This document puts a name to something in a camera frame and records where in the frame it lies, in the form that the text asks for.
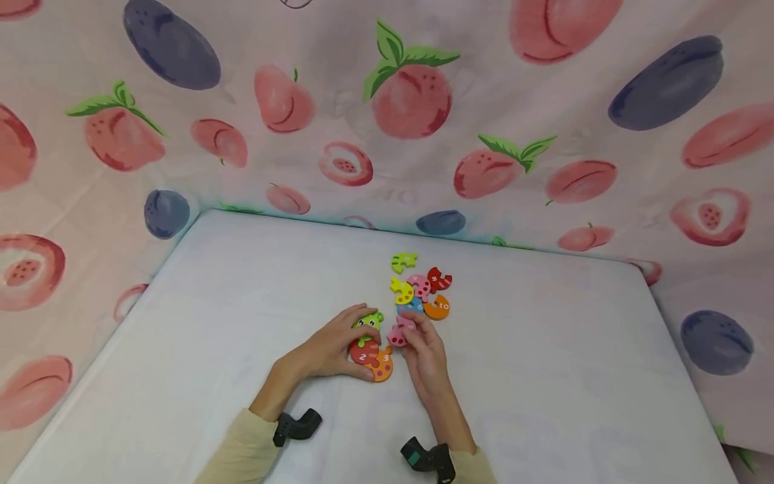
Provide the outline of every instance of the sliced fruit print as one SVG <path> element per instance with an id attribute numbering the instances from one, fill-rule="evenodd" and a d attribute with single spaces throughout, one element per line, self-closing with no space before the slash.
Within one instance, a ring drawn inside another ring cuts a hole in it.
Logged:
<path id="1" fill-rule="evenodd" d="M 266 65 L 255 72 L 253 85 L 261 119 L 269 130 L 295 132 L 312 122 L 316 107 L 309 91 L 298 84 L 298 70 L 293 70 L 291 79 L 274 64 Z"/>
<path id="2" fill-rule="evenodd" d="M 618 175 L 613 163 L 585 160 L 570 163 L 554 173 L 546 184 L 546 205 L 578 204 L 602 195 Z"/>
<path id="3" fill-rule="evenodd" d="M 661 264 L 653 262 L 652 260 L 629 259 L 628 261 L 642 271 L 642 275 L 645 277 L 645 282 L 648 284 L 648 287 L 659 282 L 661 279 L 661 272 L 663 270 Z"/>
<path id="4" fill-rule="evenodd" d="M 348 225 L 350 227 L 360 227 L 360 228 L 367 228 L 369 230 L 378 230 L 376 228 L 376 225 L 373 225 L 370 220 L 368 220 L 366 217 L 363 217 L 362 215 L 349 215 L 347 217 L 344 217 L 342 219 L 342 222 L 344 225 Z"/>
<path id="5" fill-rule="evenodd" d="M 712 375 L 741 372 L 755 353 L 748 332 L 733 318 L 717 311 L 688 314 L 680 327 L 680 340 L 690 361 Z"/>
<path id="6" fill-rule="evenodd" d="M 35 14 L 43 0 L 0 0 L 0 21 L 20 20 Z"/>
<path id="7" fill-rule="evenodd" d="M 556 136 L 538 139 L 522 150 L 504 138 L 483 134 L 478 138 L 488 149 L 477 149 L 468 154 L 454 171 L 455 191 L 469 200 L 496 193 L 522 173 L 529 173 L 536 156 L 549 149 Z"/>
<path id="8" fill-rule="evenodd" d="M 615 230 L 603 225 L 594 226 L 591 223 L 587 227 L 573 228 L 559 237 L 557 245 L 564 250 L 572 252 L 586 252 L 594 247 L 599 247 L 610 242 Z"/>
<path id="9" fill-rule="evenodd" d="M 511 47 L 531 64 L 554 64 L 579 53 L 615 18 L 623 0 L 513 0 Z"/>
<path id="10" fill-rule="evenodd" d="M 37 159 L 38 148 L 32 133 L 0 102 L 0 191 L 29 180 Z"/>
<path id="11" fill-rule="evenodd" d="M 345 187 L 361 187 L 374 177 L 374 166 L 368 155 L 348 142 L 328 143 L 317 166 L 325 177 Z"/>
<path id="12" fill-rule="evenodd" d="M 73 364 L 64 356 L 31 361 L 0 387 L 0 431 L 34 424 L 53 409 L 73 381 Z"/>
<path id="13" fill-rule="evenodd" d="M 190 206 L 183 195 L 172 190 L 154 190 L 145 205 L 146 227 L 157 239 L 171 239 L 188 223 Z"/>
<path id="14" fill-rule="evenodd" d="M 191 24 L 156 0 L 130 0 L 124 28 L 142 61 L 173 86 L 200 91 L 221 81 L 212 45 Z"/>
<path id="15" fill-rule="evenodd" d="M 426 138 L 438 131 L 451 110 L 451 88 L 438 67 L 460 53 L 404 47 L 381 19 L 376 20 L 376 46 L 382 58 L 365 78 L 363 101 L 372 99 L 378 127 L 397 139 Z"/>
<path id="16" fill-rule="evenodd" d="M 738 241 L 747 229 L 750 198 L 734 188 L 713 188 L 685 197 L 670 212 L 672 222 L 697 244 L 721 247 Z"/>
<path id="17" fill-rule="evenodd" d="M 428 235 L 452 235 L 465 228 L 465 216 L 456 210 L 436 211 L 416 220 L 416 227 Z"/>
<path id="18" fill-rule="evenodd" d="M 214 154 L 224 164 L 244 168 L 247 165 L 247 142 L 234 126 L 219 119 L 200 119 L 191 125 L 191 136 L 199 146 Z"/>
<path id="19" fill-rule="evenodd" d="M 287 214 L 304 215 L 312 208 L 301 192 L 284 185 L 272 184 L 266 190 L 266 198 L 274 208 Z"/>
<path id="20" fill-rule="evenodd" d="M 115 307 L 113 308 L 113 321 L 119 324 L 124 322 L 126 315 L 129 314 L 132 306 L 135 305 L 137 300 L 140 298 L 140 296 L 142 296 L 142 293 L 144 293 L 146 289 L 148 289 L 148 284 L 137 284 L 135 286 L 129 287 L 126 291 L 124 291 L 124 293 L 118 297 L 118 300 L 115 301 Z"/>
<path id="21" fill-rule="evenodd" d="M 137 109 L 124 81 L 115 83 L 112 96 L 94 96 L 65 114 L 88 116 L 86 143 L 114 170 L 135 171 L 164 157 L 164 131 Z"/>
<path id="22" fill-rule="evenodd" d="M 716 36 L 695 37 L 676 45 L 613 98 L 610 120 L 623 129 L 647 131 L 684 115 L 721 79 L 722 50 Z"/>
<path id="23" fill-rule="evenodd" d="M 62 280 L 64 251 L 29 234 L 0 236 L 0 311 L 24 311 L 45 302 Z"/>
<path id="24" fill-rule="evenodd" d="M 774 103 L 735 109 L 708 122 L 683 147 L 683 163 L 706 168 L 739 160 L 774 139 Z"/>

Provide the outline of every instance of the wrist strap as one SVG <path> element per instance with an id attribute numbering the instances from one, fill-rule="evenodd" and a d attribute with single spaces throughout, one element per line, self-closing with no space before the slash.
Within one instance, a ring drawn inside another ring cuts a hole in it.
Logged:
<path id="1" fill-rule="evenodd" d="M 314 409 L 309 409 L 299 419 L 296 420 L 289 414 L 283 412 L 277 421 L 277 430 L 274 432 L 274 446 L 282 447 L 287 439 L 305 441 L 314 435 L 323 418 Z"/>
<path id="2" fill-rule="evenodd" d="M 411 469 L 417 472 L 437 472 L 438 484 L 449 484 L 457 477 L 449 455 L 449 446 L 446 444 L 436 445 L 427 451 L 416 437 L 411 437 L 400 449 L 400 453 Z"/>

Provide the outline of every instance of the pink puzzle piece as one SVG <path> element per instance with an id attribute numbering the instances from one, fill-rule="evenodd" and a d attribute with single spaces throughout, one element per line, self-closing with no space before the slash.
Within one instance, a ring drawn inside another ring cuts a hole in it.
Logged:
<path id="1" fill-rule="evenodd" d="M 418 297 L 426 303 L 430 294 L 430 281 L 422 274 L 414 274 L 406 279 L 406 282 L 414 287 L 414 297 Z"/>
<path id="2" fill-rule="evenodd" d="M 396 316 L 395 320 L 398 324 L 392 326 L 392 331 L 387 335 L 387 341 L 392 343 L 393 346 L 406 346 L 406 337 L 403 336 L 403 330 L 401 328 L 406 326 L 409 329 L 416 329 L 414 321 L 406 319 L 403 316 Z"/>

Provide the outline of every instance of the fabric backdrop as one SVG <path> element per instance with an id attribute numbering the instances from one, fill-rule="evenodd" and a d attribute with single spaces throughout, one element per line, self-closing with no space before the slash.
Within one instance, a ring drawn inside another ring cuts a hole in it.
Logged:
<path id="1" fill-rule="evenodd" d="M 637 263 L 721 440 L 774 453 L 771 18 L 0 0 L 0 481 L 209 208 Z"/>

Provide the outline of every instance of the sleeve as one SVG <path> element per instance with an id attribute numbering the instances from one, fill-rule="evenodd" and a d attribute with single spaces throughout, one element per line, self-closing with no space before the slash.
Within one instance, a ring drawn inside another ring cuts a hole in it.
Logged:
<path id="1" fill-rule="evenodd" d="M 449 452 L 457 477 L 453 484 L 497 484 L 489 460 L 481 448 L 475 454 L 461 451 Z"/>
<path id="2" fill-rule="evenodd" d="M 243 408 L 194 484 L 261 482 L 279 454 L 272 440 L 276 429 L 276 422 Z"/>

